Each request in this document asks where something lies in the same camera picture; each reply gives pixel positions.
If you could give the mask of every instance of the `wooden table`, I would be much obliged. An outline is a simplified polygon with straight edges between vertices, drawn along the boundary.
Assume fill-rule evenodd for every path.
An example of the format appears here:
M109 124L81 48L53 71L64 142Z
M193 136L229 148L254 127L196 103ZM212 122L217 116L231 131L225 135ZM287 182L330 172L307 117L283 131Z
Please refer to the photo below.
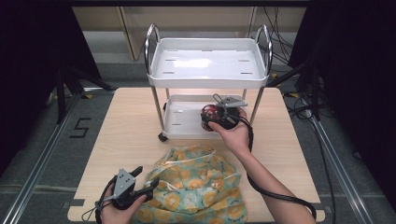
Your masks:
M166 94L158 90L160 104ZM242 94L236 90L170 90L171 94ZM247 115L252 111L258 91L247 91ZM266 88L253 123L253 154L285 184L297 197L311 203L320 203L312 176L290 121L289 114L278 89ZM222 140L176 140L161 142L157 135L161 126L150 88L120 88L116 91L99 132L92 154L78 186L75 200L82 206L71 206L68 218L81 221L81 215L93 208L107 182L120 168L131 172L139 165L143 173L138 176L136 189L141 189L144 177L155 161L171 147L207 145L224 156L242 174L240 189L247 207L247 222L274 221L260 194L248 183L246 172ZM325 217L318 210L317 221Z

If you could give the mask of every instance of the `metal frame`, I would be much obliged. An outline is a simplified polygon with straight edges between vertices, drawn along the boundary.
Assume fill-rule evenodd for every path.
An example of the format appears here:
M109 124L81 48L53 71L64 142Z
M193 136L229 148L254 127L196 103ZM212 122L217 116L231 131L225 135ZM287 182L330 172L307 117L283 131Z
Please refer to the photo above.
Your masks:
M152 75L151 62L150 62L150 58L149 58L149 39L151 38L151 35L152 35L153 31L154 31L154 33L156 35L157 44L161 43L159 29L158 29L158 27L157 27L157 25L155 23L152 23L150 25L150 27L148 28L148 32L146 34L145 49L144 49L144 52L145 52L145 65L146 65L147 73L148 73L149 76ZM270 70L271 70L271 64L272 64L272 59L273 59L273 45L272 45L271 37L270 37L270 35L268 33L268 29L267 29L267 27L264 24L261 25L259 27L258 31L257 31L256 37L254 39L256 41L256 43L259 44L260 35L261 35L262 31L264 31L264 33L265 33L265 38L266 38L266 42L267 42L267 46L266 46L267 47L267 51L266 51L266 53L268 54L268 56L264 58L264 62L265 62L265 69L266 69L266 72L267 72L266 76L268 77L269 73L270 73ZM153 94L153 97L154 97L154 102L155 102L155 106L156 106L157 113L158 113L158 118L160 120L162 133L163 133L165 131L165 128L164 128L164 122L163 122L163 113L161 111L160 102L158 100L158 93L157 93L157 90L156 90L155 86L151 85L150 87L151 87L151 91L152 91L152 94ZM169 97L170 97L169 89L166 88L165 91L166 91L166 99L169 99ZM253 111L252 111L252 114L251 114L251 117L250 117L250 124L253 124L253 120L254 120L254 118L256 116L257 109L258 109L260 101L262 99L263 91L264 91L264 86L260 87L260 89L259 89L259 92L258 92L258 95L257 95L257 98L256 98L256 102L255 102L255 105L253 107ZM244 89L244 91L242 93L242 99L245 99L246 93L247 93L247 90Z
M73 95L71 102L67 107L67 112L64 115L64 119L61 123L57 124L52 135L43 149L40 157L38 158L37 162L35 163L35 167L33 168L32 172L29 174L28 179L24 183L21 188L20 193L17 196L17 199L14 203L9 207L6 217L3 219L4 224L8 223L18 223L21 218L21 215L29 203L30 198L32 197L33 191L35 190L35 185L37 184L39 178L43 174L47 163L50 161L52 153L58 142L62 136L64 128L69 121L70 115L73 112L73 109L78 103L79 98L81 97L80 94Z
M330 141L329 137L327 136L326 132L324 131L323 126L319 120L315 119L315 116L312 116L312 112L310 110L305 111L306 115L311 118L313 125L318 130L318 135L320 136L320 141L322 141L324 145L324 152L327 159L332 166L335 175L337 176L338 181L340 182L341 188L343 189L350 206L352 207L353 212L359 223L364 224L372 224L373 219L367 209L364 200L360 196L357 188L353 184L347 169L344 167L343 163L341 162L340 158L337 155L334 147L332 146L332 142Z

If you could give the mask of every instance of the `fingers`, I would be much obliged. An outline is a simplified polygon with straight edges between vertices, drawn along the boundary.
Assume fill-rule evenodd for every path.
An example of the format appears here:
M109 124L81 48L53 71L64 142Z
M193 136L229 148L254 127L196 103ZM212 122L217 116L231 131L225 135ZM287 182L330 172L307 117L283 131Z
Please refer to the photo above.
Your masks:
M142 195L134 201L134 203L127 209L127 212L131 214L131 216L139 209L140 205L145 202L147 195Z
M108 197L108 196L111 195L111 191L113 190L113 188L114 188L114 183L112 183L112 184L108 187L108 189L107 189L107 191L106 191L106 193L105 193L105 197Z
M239 117L247 119L247 112L244 109L238 107L238 112L239 112Z
M210 128L212 128L215 132L219 134L225 131L225 129L216 122L209 121L207 124L209 125Z

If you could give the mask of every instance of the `gray floor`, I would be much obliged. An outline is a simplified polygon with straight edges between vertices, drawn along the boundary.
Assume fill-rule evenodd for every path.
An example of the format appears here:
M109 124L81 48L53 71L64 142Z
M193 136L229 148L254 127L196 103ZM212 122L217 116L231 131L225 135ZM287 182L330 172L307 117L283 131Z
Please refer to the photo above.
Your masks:
M87 33L87 39L98 63L103 80L115 87L148 86L146 69L142 57L135 62L129 60L128 50L122 34L106 33L100 37L95 33ZM289 68L281 62L274 61L275 70L286 71ZM273 72L282 76L284 72ZM278 88L282 92L295 91L294 84L298 76L290 78ZM81 80L84 87L95 87ZM19 223L69 223L67 219L68 204L74 197L85 165L90 157L97 134L105 118L112 99L112 92L88 92L88 97L81 97L65 124L59 143L54 149L43 174L38 179L35 191L23 210ZM299 98L285 97L285 104L291 108L300 106ZM364 163L352 155L354 150L342 127L332 115L330 108L321 109L321 123L332 141L335 151L346 167L352 183L368 208L374 223L396 223L396 215L381 189L373 180ZM89 128L83 138L83 130L76 130L79 119L81 127ZM21 186L28 179L35 167L43 148L55 129L57 120L56 97L48 108L43 111L37 121L35 131L25 143L25 148L19 151L13 162L0 180L0 219L3 220L8 208L16 199ZM322 204L328 213L323 223L332 223L332 198L329 184L324 171L324 163L320 153L318 140L312 125L307 120L291 119L303 149L314 183ZM329 176L335 196L336 223L359 223L352 206L343 191L329 163Z

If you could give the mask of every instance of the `forearm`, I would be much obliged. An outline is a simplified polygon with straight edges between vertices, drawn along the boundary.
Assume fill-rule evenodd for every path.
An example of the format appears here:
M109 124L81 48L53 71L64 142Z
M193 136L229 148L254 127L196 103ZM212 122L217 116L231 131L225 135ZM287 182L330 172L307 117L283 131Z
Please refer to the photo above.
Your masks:
M294 194L277 180L257 159L245 150L234 155L241 161L249 176L262 189L273 193L295 197ZM315 223L305 206L274 199L262 195L276 223Z

